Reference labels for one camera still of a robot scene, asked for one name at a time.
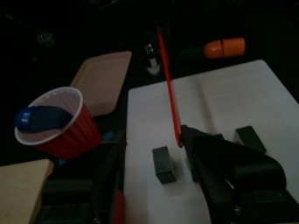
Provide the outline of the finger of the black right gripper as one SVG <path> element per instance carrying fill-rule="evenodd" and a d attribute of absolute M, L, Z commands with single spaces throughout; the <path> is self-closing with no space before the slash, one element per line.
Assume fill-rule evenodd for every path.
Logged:
<path fill-rule="evenodd" d="M 276 159 L 186 125 L 182 144 L 211 224 L 299 224 L 299 202 L 286 190 Z"/>

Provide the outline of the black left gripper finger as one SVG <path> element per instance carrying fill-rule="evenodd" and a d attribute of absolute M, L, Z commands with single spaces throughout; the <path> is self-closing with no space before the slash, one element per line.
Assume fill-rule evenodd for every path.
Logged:
<path fill-rule="evenodd" d="M 91 188 L 93 224 L 125 224 L 125 171 L 127 134 L 122 130 L 107 142 L 111 146 Z"/>

